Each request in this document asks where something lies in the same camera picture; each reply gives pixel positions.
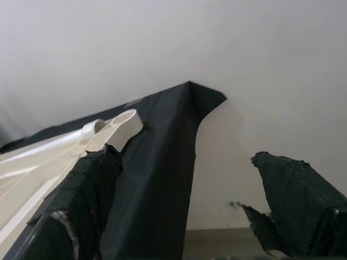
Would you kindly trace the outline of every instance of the white plastic part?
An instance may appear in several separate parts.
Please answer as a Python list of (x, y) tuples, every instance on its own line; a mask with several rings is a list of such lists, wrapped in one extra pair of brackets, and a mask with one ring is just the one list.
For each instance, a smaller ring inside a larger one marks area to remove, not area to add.
[(77, 131), (0, 155), (0, 258), (86, 151), (99, 151), (105, 144), (121, 151), (143, 127), (135, 109), (107, 122), (97, 119)]

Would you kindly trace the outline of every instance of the torn black foam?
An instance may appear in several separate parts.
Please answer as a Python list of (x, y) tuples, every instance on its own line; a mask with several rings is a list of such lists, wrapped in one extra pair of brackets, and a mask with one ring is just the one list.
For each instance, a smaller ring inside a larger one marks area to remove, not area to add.
[[(263, 248), (296, 256), (347, 256), (347, 199), (337, 189), (304, 161), (260, 152), (252, 163), (272, 211), (271, 233), (262, 229), (258, 235)], [(259, 213), (247, 215), (257, 229)], [(285, 244), (274, 242), (273, 234)]]
[(120, 153), (110, 145), (80, 158), (28, 221), (33, 235), (24, 234), (30, 239), (5, 259), (92, 260), (122, 171)]

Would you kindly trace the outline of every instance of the black fabric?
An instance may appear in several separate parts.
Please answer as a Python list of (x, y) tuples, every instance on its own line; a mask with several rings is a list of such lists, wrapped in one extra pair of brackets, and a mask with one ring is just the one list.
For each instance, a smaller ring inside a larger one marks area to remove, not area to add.
[[(304, 161), (260, 152), (252, 163), (262, 177), (276, 226), (273, 231), (287, 242), (282, 251), (289, 248), (297, 256), (347, 256), (347, 199), (339, 191)], [(276, 249), (266, 239), (261, 244)]]
[(81, 158), (47, 195), (5, 259), (76, 259), (71, 236), (60, 221), (52, 218), (53, 212), (63, 212), (78, 238), (78, 259), (93, 259), (122, 171), (120, 153), (109, 145)]
[(107, 111), (45, 129), (5, 151), (110, 119), (135, 108), (144, 129), (122, 151), (118, 180), (100, 250), (104, 260), (181, 259), (201, 120), (226, 97), (187, 82)]

